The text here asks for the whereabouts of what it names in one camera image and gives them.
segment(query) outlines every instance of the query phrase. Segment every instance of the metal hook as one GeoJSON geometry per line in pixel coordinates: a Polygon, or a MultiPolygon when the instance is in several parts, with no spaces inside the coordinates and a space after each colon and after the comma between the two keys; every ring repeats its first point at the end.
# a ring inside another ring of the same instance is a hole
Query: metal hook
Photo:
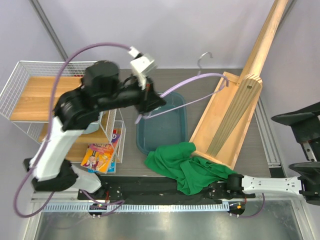
{"type": "Polygon", "coordinates": [[[207,51],[207,52],[205,52],[204,54],[202,54],[202,55],[199,57],[198,62],[197,62],[197,65],[198,65],[198,67],[199,67],[200,69],[202,69],[201,64],[200,64],[201,59],[202,59],[205,55],[207,55],[207,54],[210,55],[210,58],[211,58],[211,59],[214,58],[214,57],[212,56],[212,53],[211,53],[210,51],[207,51]]]}

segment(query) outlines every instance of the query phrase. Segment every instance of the green cloth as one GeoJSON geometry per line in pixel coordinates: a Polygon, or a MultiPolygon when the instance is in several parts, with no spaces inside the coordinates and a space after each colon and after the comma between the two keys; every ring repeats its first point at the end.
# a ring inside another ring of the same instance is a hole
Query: green cloth
{"type": "Polygon", "coordinates": [[[197,194],[213,182],[227,180],[228,175],[236,173],[202,157],[191,157],[195,150],[193,142],[160,146],[149,153],[144,163],[156,173],[175,179],[177,189],[186,195],[197,194]]]}

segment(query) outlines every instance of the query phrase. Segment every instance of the teal plastic tray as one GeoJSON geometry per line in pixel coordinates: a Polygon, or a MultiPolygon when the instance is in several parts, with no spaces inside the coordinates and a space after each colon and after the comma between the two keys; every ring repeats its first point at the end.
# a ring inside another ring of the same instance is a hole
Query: teal plastic tray
{"type": "MultiPolygon", "coordinates": [[[[172,92],[164,97],[166,105],[152,111],[158,114],[186,103],[183,96],[172,92]]],[[[136,146],[148,155],[157,147],[188,141],[186,107],[164,113],[150,119],[141,119],[136,125],[136,146]]]]}

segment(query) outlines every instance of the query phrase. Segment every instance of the book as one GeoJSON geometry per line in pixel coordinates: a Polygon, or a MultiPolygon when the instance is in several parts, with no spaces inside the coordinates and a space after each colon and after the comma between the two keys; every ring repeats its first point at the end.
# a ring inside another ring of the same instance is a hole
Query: book
{"type": "Polygon", "coordinates": [[[111,143],[107,144],[90,144],[82,160],[81,166],[88,168],[88,172],[106,174],[110,172],[115,173],[116,161],[115,151],[117,150],[120,134],[112,134],[111,143]]]}

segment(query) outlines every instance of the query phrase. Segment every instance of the white wall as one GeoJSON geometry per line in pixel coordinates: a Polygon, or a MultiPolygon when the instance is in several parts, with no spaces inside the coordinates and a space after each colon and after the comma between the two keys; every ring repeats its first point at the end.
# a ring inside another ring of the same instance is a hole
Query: white wall
{"type": "MultiPolygon", "coordinates": [[[[20,60],[61,61],[43,25],[27,0],[6,1],[0,7],[0,90],[20,60]]],[[[26,174],[22,161],[32,157],[39,145],[0,115],[0,233],[1,239],[21,239],[27,221],[13,211],[13,197],[26,174]]],[[[19,208],[30,206],[31,185],[20,194],[19,208]]]]}
{"type": "MultiPolygon", "coordinates": [[[[320,1],[297,0],[272,43],[262,70],[262,102],[268,117],[299,110],[320,101],[320,1]]],[[[288,176],[288,165],[306,161],[288,126],[271,123],[288,176]]],[[[312,207],[314,223],[320,206],[312,207]]]]}
{"type": "MultiPolygon", "coordinates": [[[[97,42],[135,46],[159,68],[242,68],[272,0],[39,0],[66,52],[97,42]]],[[[112,60],[128,68],[118,49],[91,50],[78,60],[112,60]]]]}

